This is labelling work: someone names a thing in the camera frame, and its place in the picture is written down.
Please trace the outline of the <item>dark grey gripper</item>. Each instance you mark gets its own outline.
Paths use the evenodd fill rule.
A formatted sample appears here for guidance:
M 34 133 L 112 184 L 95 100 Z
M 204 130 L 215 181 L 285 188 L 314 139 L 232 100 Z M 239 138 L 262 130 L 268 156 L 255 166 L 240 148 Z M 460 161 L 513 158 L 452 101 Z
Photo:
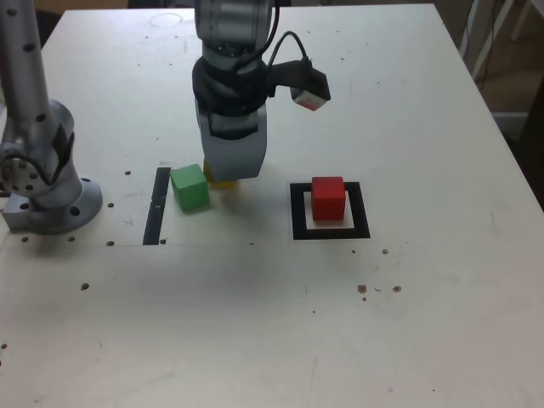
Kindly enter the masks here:
M 216 181 L 256 178 L 267 148 L 266 105 L 244 116 L 209 116 L 195 99 L 202 150 Z

